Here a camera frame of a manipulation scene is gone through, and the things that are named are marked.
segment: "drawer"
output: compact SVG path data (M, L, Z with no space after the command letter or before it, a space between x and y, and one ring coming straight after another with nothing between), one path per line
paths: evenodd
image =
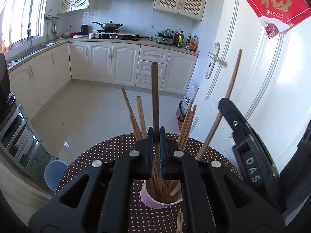
M151 76L151 64L152 64L151 61L139 60L137 74ZM158 72L159 72L158 77L159 78L164 78L165 69L166 69L166 64L158 63Z
M159 78L159 91L161 90L163 79ZM136 77L136 87L143 89L151 89L151 76L140 75Z
M139 59L147 61L155 61L157 63L167 64L169 58L169 50L152 46L141 46Z

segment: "red fu poster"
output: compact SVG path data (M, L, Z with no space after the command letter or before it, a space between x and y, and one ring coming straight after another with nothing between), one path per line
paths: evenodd
M247 0L273 38L311 15L305 0Z

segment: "metal rivet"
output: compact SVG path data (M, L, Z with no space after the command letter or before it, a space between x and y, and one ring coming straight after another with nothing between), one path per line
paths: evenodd
M100 167L103 163L100 160L95 160L92 162L92 166Z
M174 155L176 156L176 157L182 157L183 156L183 151L175 151L174 152Z
M139 155L139 151L135 151L135 150L134 151L130 151L129 155L131 157L137 157Z
M218 161L218 160L214 160L214 161L212 161L212 167L216 167L216 168L218 168L218 167L220 167L221 166L221 163Z

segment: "polka dot tablecloth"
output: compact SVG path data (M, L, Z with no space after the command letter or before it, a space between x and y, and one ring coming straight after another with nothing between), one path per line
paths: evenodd
M167 133L166 137L177 140L178 135ZM101 160L103 163L115 160L122 153L133 150L134 144L134 134L125 134L98 143L97 145L88 149L68 166L64 173L63 179L59 183L57 191L64 187L65 184L72 180L79 171L88 166L94 160ZM189 138L185 151L193 156L196 156L201 146L201 142ZM225 164L225 166L229 167L236 175L240 176L236 168L224 156L211 147L207 149L201 160L207 163L212 162L213 160L218 160L222 164ZM183 202L163 209L151 209L140 201L140 190L142 185L143 180L133 181L133 192L131 196L130 209L128 212L128 231L132 233L176 232L177 212L178 210L183 212ZM183 233L186 233L185 218L183 220Z

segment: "sink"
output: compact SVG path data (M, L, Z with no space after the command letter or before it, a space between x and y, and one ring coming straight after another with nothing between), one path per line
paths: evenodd
M35 53L35 52L37 52L37 51L40 51L40 50L42 50L42 49L44 49L44 48L47 48L47 47L52 46L52 45L55 45L55 44L57 44L57 43L58 43L58 42L44 44L44 45L41 45L41 46L39 46L39 47L37 47L37 48L34 48L33 51L28 50L28 51L26 51L26 52L24 52L24 53L22 53L22 54L16 56L16 57L15 57L13 60L11 60L10 62L17 62L17 61L20 61L20 60L22 60L22 59L28 57L29 55L31 55L31 54L33 54L33 53Z

